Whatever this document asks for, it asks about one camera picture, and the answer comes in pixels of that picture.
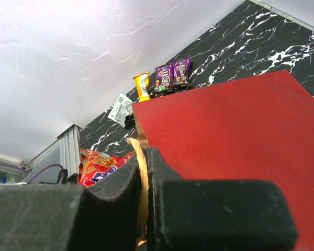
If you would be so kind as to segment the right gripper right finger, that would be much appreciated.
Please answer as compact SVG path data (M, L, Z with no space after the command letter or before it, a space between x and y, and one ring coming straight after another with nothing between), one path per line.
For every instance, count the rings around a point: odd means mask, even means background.
M298 230L269 180L182 178L160 151L149 169L148 250L293 250Z

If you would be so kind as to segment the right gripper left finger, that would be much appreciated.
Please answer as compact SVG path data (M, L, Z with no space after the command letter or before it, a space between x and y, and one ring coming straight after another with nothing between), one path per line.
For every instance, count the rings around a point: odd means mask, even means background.
M91 187L0 185L0 250L135 250L136 156Z

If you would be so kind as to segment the red cookie snack bag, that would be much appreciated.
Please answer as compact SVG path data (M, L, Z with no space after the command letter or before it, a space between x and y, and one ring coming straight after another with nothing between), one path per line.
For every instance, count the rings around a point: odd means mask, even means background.
M120 157L90 149L80 149L78 184L85 187L95 185L129 161L134 153L134 151L129 152L124 157Z

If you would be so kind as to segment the dark silver snack wrapper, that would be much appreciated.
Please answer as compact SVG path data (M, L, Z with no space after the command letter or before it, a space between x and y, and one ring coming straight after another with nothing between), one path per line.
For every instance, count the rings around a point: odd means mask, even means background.
M108 118L125 128L127 119L133 114L132 104L133 102L130 98L124 94L120 94L114 103Z

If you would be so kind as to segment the red brown paper bag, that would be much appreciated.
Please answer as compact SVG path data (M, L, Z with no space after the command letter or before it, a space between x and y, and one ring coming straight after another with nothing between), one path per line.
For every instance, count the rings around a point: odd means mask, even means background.
M133 104L139 134L187 179L266 179L314 250L314 98L286 70Z

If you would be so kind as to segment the yellow candy bar wrapper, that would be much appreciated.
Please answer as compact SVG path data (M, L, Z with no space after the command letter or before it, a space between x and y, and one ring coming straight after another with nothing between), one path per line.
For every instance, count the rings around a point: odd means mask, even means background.
M148 93L149 78L149 72L141 73L132 78L136 84L139 102L150 100L150 95Z

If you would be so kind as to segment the purple candy bar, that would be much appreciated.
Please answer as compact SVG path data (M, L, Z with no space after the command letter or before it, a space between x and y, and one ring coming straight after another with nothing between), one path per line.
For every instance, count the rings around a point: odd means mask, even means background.
M172 61L171 65L173 67L173 87L183 87L189 86L189 70L190 70L190 63L192 57L188 56L186 58Z

